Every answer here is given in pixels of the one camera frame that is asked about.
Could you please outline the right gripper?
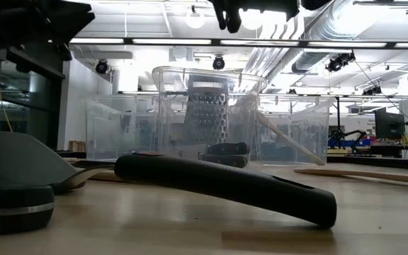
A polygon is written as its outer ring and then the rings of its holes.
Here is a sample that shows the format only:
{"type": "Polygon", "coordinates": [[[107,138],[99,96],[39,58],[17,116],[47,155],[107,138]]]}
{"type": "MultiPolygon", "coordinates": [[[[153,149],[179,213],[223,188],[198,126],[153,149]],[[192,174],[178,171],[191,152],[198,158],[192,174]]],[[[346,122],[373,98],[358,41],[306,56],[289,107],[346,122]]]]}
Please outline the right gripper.
{"type": "MultiPolygon", "coordinates": [[[[223,15],[224,1],[210,0],[210,2],[213,5],[220,30],[224,30],[227,24],[228,31],[236,33],[242,23],[239,15],[239,2],[237,0],[225,0],[226,18],[223,15]]],[[[241,7],[259,10],[262,13],[264,11],[283,12],[287,20],[295,17],[299,12],[297,0],[242,0],[241,7]]]]}

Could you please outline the black square turner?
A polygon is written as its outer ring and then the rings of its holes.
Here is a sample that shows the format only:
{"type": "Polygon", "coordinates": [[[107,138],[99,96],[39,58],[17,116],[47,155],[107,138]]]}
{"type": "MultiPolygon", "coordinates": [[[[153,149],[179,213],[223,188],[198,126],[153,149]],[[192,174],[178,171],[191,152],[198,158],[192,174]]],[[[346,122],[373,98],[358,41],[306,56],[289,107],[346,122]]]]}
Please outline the black square turner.
{"type": "Polygon", "coordinates": [[[78,170],[32,136],[0,131],[0,182],[50,186],[56,196],[81,188],[103,170],[113,170],[124,181],[232,200],[323,228],[336,222],[336,198],[332,193],[270,174],[151,152],[133,152],[114,163],[111,168],[78,170]]]}
{"type": "Polygon", "coordinates": [[[90,4],[67,0],[23,0],[27,8],[28,30],[37,43],[53,44],[60,53],[69,51],[69,42],[95,15],[90,4]]]}

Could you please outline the wooden spork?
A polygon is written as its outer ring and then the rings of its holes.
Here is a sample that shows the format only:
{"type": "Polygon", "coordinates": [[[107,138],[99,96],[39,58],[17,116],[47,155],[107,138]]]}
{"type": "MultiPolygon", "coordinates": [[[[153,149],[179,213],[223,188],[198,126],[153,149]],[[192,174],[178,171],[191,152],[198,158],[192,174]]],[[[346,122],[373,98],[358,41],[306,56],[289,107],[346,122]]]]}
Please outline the wooden spork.
{"type": "Polygon", "coordinates": [[[340,171],[340,170],[327,170],[327,169],[294,169],[295,173],[299,174],[311,174],[319,176],[360,176],[373,179],[384,179],[388,181],[398,181],[408,183],[408,175],[401,174],[386,174],[367,171],[340,171]]]}

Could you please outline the round pendant lamp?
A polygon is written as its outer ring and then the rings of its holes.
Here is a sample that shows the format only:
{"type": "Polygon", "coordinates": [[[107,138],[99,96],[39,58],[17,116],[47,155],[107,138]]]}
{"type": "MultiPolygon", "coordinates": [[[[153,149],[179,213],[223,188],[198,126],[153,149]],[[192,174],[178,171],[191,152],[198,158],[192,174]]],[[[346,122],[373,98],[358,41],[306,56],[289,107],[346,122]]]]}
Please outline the round pendant lamp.
{"type": "Polygon", "coordinates": [[[205,15],[197,11],[195,5],[191,5],[190,11],[186,15],[186,24],[193,29],[201,28],[205,23],[205,15]]]}

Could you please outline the overhead light bar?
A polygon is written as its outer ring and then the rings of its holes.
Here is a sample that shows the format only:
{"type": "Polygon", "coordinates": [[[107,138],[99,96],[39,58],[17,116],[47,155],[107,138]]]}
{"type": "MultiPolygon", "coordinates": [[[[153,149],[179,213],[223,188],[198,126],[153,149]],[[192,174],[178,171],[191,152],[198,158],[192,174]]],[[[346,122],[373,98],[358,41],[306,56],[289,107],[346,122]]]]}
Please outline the overhead light bar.
{"type": "Polygon", "coordinates": [[[277,47],[342,50],[408,50],[408,41],[259,40],[217,38],[73,38],[75,45],[147,45],[209,47],[277,47]]]}

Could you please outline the metal box grater pink trim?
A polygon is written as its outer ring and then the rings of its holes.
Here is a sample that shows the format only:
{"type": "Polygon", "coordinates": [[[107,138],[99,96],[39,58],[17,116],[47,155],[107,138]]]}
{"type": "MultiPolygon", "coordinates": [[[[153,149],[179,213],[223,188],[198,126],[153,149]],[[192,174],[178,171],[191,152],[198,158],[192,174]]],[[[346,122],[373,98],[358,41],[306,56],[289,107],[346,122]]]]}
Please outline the metal box grater pink trim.
{"type": "Polygon", "coordinates": [[[216,145],[227,141],[227,80],[190,75],[186,104],[186,140],[191,145],[216,145]]]}

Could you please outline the clear plastic bin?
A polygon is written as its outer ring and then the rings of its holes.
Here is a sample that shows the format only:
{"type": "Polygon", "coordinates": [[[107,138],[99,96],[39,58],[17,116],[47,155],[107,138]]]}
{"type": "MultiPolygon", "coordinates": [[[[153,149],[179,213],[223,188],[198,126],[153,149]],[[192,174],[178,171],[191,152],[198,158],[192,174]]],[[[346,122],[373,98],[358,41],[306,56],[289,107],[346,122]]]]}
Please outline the clear plastic bin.
{"type": "Polygon", "coordinates": [[[227,80],[227,141],[245,142],[251,149],[256,131],[255,107],[237,108],[235,103],[243,96],[257,95],[266,87],[266,80],[250,74],[222,72],[205,69],[179,67],[156,67],[152,71],[154,82],[159,90],[159,138],[160,152],[171,155],[171,148],[180,145],[192,145],[186,140],[185,117],[188,100],[188,80],[190,75],[203,75],[227,80]]]}
{"type": "MultiPolygon", "coordinates": [[[[260,95],[257,110],[293,140],[327,162],[330,108],[335,99],[325,96],[260,95]]],[[[271,166],[316,165],[290,147],[267,127],[256,123],[256,159],[271,166]]]]}
{"type": "Polygon", "coordinates": [[[156,94],[92,96],[85,100],[86,158],[114,160],[157,149],[156,94]]]}

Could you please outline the black computer monitor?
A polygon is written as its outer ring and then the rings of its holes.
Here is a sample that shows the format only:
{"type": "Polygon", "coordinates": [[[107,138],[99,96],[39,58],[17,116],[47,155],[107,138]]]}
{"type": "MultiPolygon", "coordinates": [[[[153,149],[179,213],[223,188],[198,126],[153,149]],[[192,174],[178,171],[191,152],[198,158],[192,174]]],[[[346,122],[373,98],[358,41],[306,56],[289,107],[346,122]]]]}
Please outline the black computer monitor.
{"type": "Polygon", "coordinates": [[[375,111],[375,134],[379,139],[398,140],[405,131],[402,114],[388,113],[384,108],[375,111]]]}

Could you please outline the stacked wooden boxes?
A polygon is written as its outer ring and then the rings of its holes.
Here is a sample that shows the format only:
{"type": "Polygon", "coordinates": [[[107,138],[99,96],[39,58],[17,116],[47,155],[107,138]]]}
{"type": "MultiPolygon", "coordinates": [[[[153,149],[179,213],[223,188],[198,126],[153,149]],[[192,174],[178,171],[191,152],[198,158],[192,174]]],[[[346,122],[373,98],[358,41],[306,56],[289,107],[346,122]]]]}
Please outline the stacked wooden boxes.
{"type": "Polygon", "coordinates": [[[85,152],[86,143],[85,141],[70,140],[68,142],[68,150],[71,152],[85,152]]]}

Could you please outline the background desk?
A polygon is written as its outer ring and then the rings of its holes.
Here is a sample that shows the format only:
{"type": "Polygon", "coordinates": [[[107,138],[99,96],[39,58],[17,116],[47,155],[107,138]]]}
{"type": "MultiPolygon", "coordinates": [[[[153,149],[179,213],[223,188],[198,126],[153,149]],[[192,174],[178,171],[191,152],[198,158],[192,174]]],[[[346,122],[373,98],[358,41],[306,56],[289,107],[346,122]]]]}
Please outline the background desk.
{"type": "Polygon", "coordinates": [[[408,152],[408,146],[404,145],[371,145],[366,147],[329,148],[327,154],[336,156],[367,156],[367,157],[393,157],[402,158],[408,152]]]}

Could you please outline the silver ceiling duct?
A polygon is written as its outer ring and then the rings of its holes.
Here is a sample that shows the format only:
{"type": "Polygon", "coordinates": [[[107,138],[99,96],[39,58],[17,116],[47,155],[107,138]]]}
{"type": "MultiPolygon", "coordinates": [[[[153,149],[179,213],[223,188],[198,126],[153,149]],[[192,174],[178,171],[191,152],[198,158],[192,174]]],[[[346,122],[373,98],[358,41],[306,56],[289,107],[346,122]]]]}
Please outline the silver ceiling duct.
{"type": "MultiPolygon", "coordinates": [[[[355,5],[357,0],[331,0],[328,7],[306,28],[303,18],[293,18],[287,25],[264,28],[262,39],[353,40],[378,19],[374,6],[355,5]]],[[[281,71],[309,72],[329,55],[306,49],[256,48],[252,50],[244,73],[273,79],[281,71]]]]}

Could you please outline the black frame post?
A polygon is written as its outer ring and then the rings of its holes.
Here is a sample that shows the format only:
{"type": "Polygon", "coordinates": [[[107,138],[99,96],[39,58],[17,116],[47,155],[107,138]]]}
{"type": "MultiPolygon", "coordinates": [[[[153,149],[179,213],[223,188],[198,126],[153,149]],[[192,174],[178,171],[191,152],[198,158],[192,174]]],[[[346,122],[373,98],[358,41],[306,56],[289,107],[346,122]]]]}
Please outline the black frame post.
{"type": "Polygon", "coordinates": [[[339,96],[335,96],[336,99],[336,119],[337,119],[337,130],[336,130],[336,141],[340,144],[341,137],[341,119],[340,119],[340,98],[339,96]]]}

